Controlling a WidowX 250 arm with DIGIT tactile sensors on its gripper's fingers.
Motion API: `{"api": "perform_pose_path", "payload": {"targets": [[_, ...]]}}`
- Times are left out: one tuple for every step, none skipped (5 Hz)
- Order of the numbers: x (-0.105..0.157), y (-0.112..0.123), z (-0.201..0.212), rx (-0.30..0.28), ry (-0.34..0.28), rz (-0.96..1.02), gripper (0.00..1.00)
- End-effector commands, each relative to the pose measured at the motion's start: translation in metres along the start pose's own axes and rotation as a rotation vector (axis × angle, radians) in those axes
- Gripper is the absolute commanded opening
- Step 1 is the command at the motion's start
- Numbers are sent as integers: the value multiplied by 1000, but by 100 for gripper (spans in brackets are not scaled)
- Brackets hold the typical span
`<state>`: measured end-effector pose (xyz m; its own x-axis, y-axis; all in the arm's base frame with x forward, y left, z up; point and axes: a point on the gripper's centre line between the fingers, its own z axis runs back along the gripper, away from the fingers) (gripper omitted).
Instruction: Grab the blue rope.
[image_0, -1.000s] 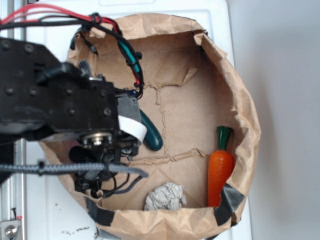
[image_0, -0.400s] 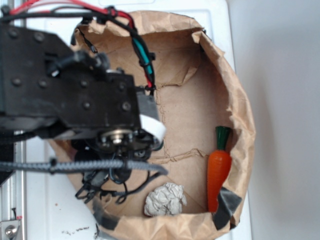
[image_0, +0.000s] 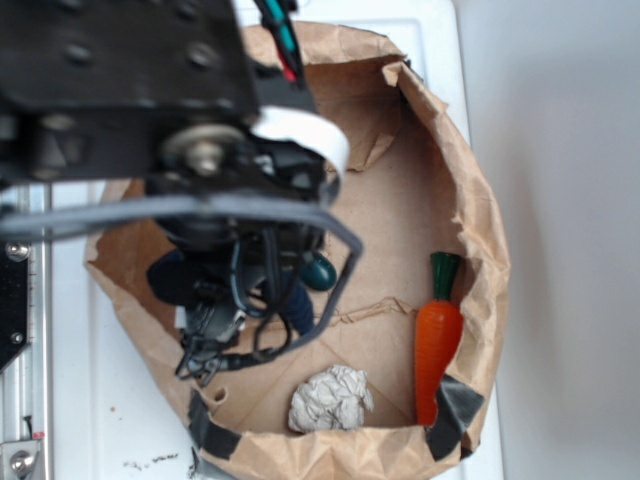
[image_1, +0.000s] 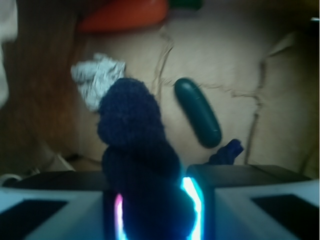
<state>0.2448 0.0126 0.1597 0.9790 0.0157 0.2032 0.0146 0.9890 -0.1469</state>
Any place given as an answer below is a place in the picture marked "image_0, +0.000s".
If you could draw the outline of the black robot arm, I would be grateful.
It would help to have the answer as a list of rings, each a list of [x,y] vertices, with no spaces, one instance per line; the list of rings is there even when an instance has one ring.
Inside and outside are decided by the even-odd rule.
[[[277,358],[316,331],[300,272],[324,230],[327,155],[293,130],[316,115],[290,19],[257,5],[278,63],[252,59],[229,1],[5,1],[1,185],[138,180],[108,207],[1,211],[7,243],[152,220],[172,244],[147,270],[185,312],[177,373]]]

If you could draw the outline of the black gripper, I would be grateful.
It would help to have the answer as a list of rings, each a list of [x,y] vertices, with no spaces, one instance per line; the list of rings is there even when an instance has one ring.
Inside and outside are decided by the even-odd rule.
[[[184,311],[179,379],[204,387],[221,371],[270,362],[300,332],[300,250],[258,245],[263,252],[250,240],[225,247],[225,261],[173,251],[173,303]]]

